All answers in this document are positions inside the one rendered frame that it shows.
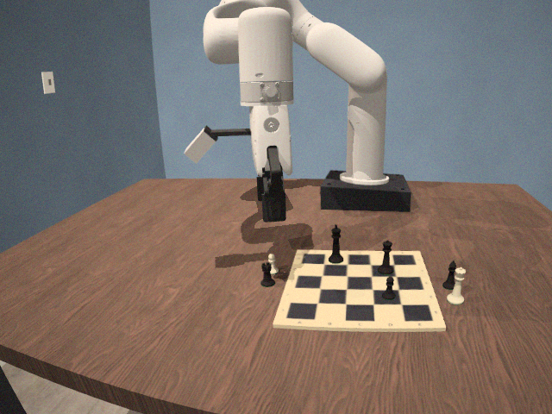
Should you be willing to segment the white queen chess piece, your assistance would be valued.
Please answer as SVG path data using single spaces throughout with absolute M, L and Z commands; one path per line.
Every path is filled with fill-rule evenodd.
M 463 269 L 462 267 L 455 269 L 456 282 L 455 282 L 454 290 L 452 293 L 450 293 L 447 296 L 447 301 L 450 304 L 459 305 L 459 304 L 463 304 L 464 302 L 464 297 L 461 295 L 461 281 L 464 280 L 465 272 L 466 270 Z

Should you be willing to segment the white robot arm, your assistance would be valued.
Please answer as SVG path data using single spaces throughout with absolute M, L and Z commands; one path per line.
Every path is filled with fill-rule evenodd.
M 299 0 L 230 1 L 222 0 L 205 17 L 204 51 L 215 64 L 239 64 L 241 102 L 292 101 L 293 81 L 285 80 L 293 80 L 293 42 L 309 49 L 312 58 L 348 83 L 347 166 L 340 180 L 357 185 L 388 183 L 383 174 L 387 85 L 383 59 L 343 28 L 320 24 Z M 218 136 L 233 135 L 251 135 L 251 130 L 206 125 L 185 155 L 197 164 Z

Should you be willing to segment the cream chessboard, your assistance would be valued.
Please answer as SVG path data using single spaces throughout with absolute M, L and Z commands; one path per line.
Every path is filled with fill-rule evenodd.
M 446 331 L 420 251 L 391 251 L 393 273 L 378 273 L 384 251 L 297 250 L 273 327 L 357 332 Z M 394 278 L 395 299 L 385 300 Z

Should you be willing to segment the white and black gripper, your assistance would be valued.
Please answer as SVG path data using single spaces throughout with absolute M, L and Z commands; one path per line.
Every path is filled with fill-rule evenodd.
M 283 171 L 288 176 L 292 174 L 292 144 L 287 104 L 294 104 L 294 101 L 241 102 L 241 106 L 249 106 L 254 166 L 259 176 L 257 193 L 258 200 L 262 201 L 265 223 L 286 219 Z

